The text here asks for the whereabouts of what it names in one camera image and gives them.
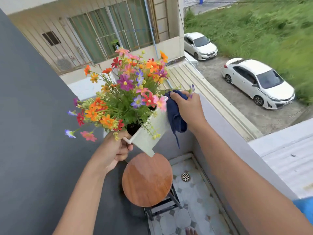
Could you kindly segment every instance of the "orange flower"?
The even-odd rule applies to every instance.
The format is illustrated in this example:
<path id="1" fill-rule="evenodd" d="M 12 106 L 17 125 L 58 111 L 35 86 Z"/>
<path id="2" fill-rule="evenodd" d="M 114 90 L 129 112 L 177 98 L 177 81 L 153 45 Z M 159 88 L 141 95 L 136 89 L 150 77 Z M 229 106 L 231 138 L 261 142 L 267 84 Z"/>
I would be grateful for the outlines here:
<path id="1" fill-rule="evenodd" d="M 113 128 L 113 122 L 114 119 L 110 119 L 111 115 L 107 114 L 106 116 L 102 116 L 102 120 L 100 120 L 100 123 L 105 127 L 112 129 Z"/>
<path id="2" fill-rule="evenodd" d="M 159 69 L 157 62 L 155 62 L 154 59 L 148 60 L 146 66 L 147 69 L 150 69 L 150 73 L 153 73 L 154 71 L 157 71 Z"/>
<path id="3" fill-rule="evenodd" d="M 95 82 L 98 83 L 98 79 L 99 79 L 98 74 L 92 73 L 90 81 L 91 81 L 92 83 L 95 83 Z"/>
<path id="4" fill-rule="evenodd" d="M 109 74 L 110 72 L 112 72 L 112 68 L 107 68 L 106 70 L 102 71 L 102 73 L 106 73 L 106 74 Z"/>
<path id="5" fill-rule="evenodd" d="M 94 111 L 94 109 L 90 106 L 89 110 L 85 110 L 86 118 L 90 118 L 91 121 L 97 121 L 97 113 Z"/>
<path id="6" fill-rule="evenodd" d="M 101 90 L 103 91 L 103 93 L 107 93 L 110 91 L 110 88 L 107 84 L 101 85 L 101 87 L 102 87 Z"/>
<path id="7" fill-rule="evenodd" d="M 97 97 L 95 101 L 90 105 L 90 107 L 94 109 L 101 109 L 104 105 L 105 102 L 103 102 L 100 97 Z"/>
<path id="8" fill-rule="evenodd" d="M 167 63 L 167 56 L 162 51 L 160 52 L 161 52 L 161 59 L 163 59 L 163 61 Z"/>
<path id="9" fill-rule="evenodd" d="M 86 76 L 90 73 L 90 66 L 87 65 L 86 68 L 84 69 Z"/>

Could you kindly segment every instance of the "flower pot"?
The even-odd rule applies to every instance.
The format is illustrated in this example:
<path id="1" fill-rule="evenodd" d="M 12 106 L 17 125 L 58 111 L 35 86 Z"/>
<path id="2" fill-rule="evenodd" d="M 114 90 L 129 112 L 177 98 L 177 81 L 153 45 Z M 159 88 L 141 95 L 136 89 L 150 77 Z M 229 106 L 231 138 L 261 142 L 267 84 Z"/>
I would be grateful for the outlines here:
<path id="1" fill-rule="evenodd" d="M 148 129 L 152 134 L 160 134 L 159 137 L 153 138 L 153 136 L 144 128 L 141 127 L 130 139 L 123 138 L 128 144 L 134 144 L 139 147 L 144 153 L 152 157 L 154 155 L 153 147 L 157 144 L 166 130 L 170 129 L 170 123 L 167 118 L 167 111 L 161 111 L 156 109 L 156 117 L 150 116 L 148 121 L 151 125 L 148 125 Z"/>

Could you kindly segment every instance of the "metal roof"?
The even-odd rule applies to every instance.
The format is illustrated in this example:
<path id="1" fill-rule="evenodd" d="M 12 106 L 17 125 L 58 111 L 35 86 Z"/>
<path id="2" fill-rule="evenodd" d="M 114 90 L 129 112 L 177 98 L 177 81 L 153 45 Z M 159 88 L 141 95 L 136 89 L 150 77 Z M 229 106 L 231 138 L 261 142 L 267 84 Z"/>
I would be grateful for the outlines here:
<path id="1" fill-rule="evenodd" d="M 313 196 L 313 119 L 248 144 L 299 197 Z"/>

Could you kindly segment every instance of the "round stool seat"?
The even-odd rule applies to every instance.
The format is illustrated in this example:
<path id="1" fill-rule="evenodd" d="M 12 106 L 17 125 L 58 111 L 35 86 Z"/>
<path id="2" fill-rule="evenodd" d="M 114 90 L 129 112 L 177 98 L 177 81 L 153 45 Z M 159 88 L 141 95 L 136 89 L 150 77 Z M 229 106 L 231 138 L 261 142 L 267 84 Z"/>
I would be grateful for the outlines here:
<path id="1" fill-rule="evenodd" d="M 127 164 L 122 178 L 123 190 L 133 204 L 152 207 L 169 193 L 173 171 L 169 161 L 161 154 L 149 157 L 138 154 Z"/>

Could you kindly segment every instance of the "purple flower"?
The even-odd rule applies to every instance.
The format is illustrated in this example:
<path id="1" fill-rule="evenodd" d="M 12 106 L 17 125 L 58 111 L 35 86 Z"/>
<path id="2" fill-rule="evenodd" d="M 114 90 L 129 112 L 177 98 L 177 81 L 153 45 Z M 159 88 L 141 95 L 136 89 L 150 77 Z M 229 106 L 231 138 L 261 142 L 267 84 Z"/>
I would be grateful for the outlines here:
<path id="1" fill-rule="evenodd" d="M 131 103 L 131 106 L 133 106 L 135 109 L 140 106 L 145 106 L 145 105 L 146 103 L 142 101 L 141 95 L 134 97 L 134 102 Z"/>
<path id="2" fill-rule="evenodd" d="M 74 111 L 70 111 L 70 110 L 69 110 L 67 113 L 68 113 L 69 115 L 76 115 L 76 116 L 77 116 L 76 110 L 74 110 Z"/>
<path id="3" fill-rule="evenodd" d="M 120 75 L 119 80 L 117 80 L 117 83 L 120 84 L 120 88 L 122 90 L 129 91 L 131 89 L 134 89 L 134 85 L 132 84 L 133 80 L 129 79 L 129 76 L 127 75 L 124 74 Z"/>
<path id="4" fill-rule="evenodd" d="M 74 98 L 73 99 L 73 101 L 74 101 L 74 106 L 77 106 L 77 101 L 78 101 L 79 99 L 78 99 L 78 97 L 76 96 L 76 98 Z"/>
<path id="5" fill-rule="evenodd" d="M 68 129 L 65 130 L 65 135 L 69 136 L 70 138 L 76 138 L 74 136 L 74 131 L 70 131 Z"/>
<path id="6" fill-rule="evenodd" d="M 140 86 L 143 83 L 143 80 L 145 79 L 143 77 L 143 72 L 139 70 L 138 72 L 136 72 L 136 75 L 137 75 L 137 78 L 136 78 L 137 86 Z"/>
<path id="7" fill-rule="evenodd" d="M 168 77 L 167 77 L 167 71 L 165 71 L 164 69 L 162 69 L 161 71 L 158 70 L 158 71 L 157 71 L 157 74 L 158 74 L 160 77 L 168 78 Z"/>

